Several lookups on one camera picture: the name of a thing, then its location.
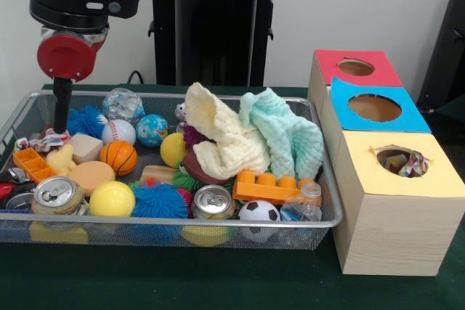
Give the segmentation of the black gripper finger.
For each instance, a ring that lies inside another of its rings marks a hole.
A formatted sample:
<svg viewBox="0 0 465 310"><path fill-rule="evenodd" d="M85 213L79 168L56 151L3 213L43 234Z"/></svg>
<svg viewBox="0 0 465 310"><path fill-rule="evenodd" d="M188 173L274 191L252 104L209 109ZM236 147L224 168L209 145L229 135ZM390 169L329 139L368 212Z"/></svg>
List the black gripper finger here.
<svg viewBox="0 0 465 310"><path fill-rule="evenodd" d="M71 79L54 78L53 94L57 100L54 107L53 129L56 134L63 134L67 129L72 86L73 82Z"/></svg>

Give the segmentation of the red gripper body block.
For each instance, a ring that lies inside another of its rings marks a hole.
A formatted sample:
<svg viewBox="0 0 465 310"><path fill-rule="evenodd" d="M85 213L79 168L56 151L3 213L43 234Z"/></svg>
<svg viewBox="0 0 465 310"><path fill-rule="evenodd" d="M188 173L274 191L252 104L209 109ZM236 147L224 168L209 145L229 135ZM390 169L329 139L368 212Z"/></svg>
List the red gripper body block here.
<svg viewBox="0 0 465 310"><path fill-rule="evenodd" d="M105 43L108 28L96 33L41 29L37 61L50 78L66 78L79 82L94 70L97 53Z"/></svg>

